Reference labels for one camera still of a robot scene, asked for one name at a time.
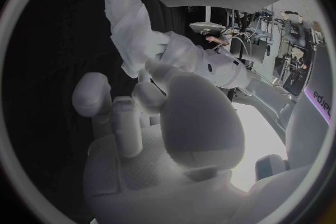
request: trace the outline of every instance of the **person's hand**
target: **person's hand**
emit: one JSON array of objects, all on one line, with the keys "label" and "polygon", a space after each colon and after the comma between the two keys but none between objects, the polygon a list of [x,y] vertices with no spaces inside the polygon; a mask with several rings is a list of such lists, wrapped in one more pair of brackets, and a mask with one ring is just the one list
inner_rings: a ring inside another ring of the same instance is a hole
[{"label": "person's hand", "polygon": [[207,36],[206,40],[208,40],[209,43],[211,43],[211,42],[216,42],[217,38],[215,38],[214,36]]}]

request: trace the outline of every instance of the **bright light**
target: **bright light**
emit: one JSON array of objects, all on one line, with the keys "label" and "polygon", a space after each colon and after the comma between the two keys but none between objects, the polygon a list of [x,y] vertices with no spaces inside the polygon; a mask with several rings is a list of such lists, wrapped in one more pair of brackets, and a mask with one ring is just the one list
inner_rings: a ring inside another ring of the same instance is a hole
[{"label": "bright light", "polygon": [[231,184],[248,192],[255,184],[255,163],[260,158],[278,154],[287,159],[286,147],[258,110],[250,105],[232,103],[237,109],[245,132],[245,153],[241,162],[232,169]]}]

